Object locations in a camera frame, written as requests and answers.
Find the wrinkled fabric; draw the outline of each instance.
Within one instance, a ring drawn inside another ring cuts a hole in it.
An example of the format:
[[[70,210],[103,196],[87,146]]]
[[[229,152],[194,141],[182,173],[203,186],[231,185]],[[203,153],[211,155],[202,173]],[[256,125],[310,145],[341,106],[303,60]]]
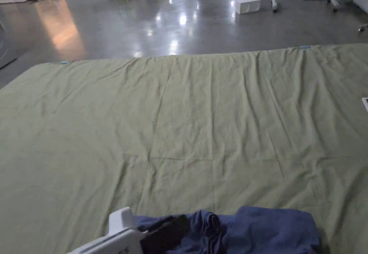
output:
[[[310,213],[367,252],[368,45],[87,60],[0,89],[0,252],[65,254],[113,211]]]
[[[298,210],[243,206],[232,216],[200,210],[187,217],[190,231],[171,254],[315,254],[319,247],[312,216]],[[162,218],[136,219],[149,226]]]

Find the bed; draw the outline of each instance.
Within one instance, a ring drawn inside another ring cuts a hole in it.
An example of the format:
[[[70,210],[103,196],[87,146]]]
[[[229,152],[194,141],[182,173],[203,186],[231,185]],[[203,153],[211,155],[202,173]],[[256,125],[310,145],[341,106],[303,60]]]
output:
[[[0,90],[1,253],[65,254],[122,207],[312,214],[331,253],[368,240],[368,45],[87,60]]]

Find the white plastic object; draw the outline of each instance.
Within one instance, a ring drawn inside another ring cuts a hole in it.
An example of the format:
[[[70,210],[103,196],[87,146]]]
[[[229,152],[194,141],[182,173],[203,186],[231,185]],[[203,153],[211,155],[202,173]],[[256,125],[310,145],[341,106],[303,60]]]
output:
[[[259,11],[261,7],[261,0],[237,0],[236,12],[237,13],[251,13]]]
[[[365,106],[365,109],[367,110],[368,112],[368,98],[362,98],[362,101],[363,101],[363,104]]]
[[[109,216],[109,232],[106,236],[87,243],[70,254],[143,254],[141,239],[144,233],[137,230],[132,210],[125,207]]]

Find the white box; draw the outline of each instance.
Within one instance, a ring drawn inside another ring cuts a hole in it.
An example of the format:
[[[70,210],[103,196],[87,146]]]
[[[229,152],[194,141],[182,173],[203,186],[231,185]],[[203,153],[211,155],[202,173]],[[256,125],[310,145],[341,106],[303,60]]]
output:
[[[236,12],[237,13],[251,13],[259,11],[261,7],[261,0],[237,0]]]

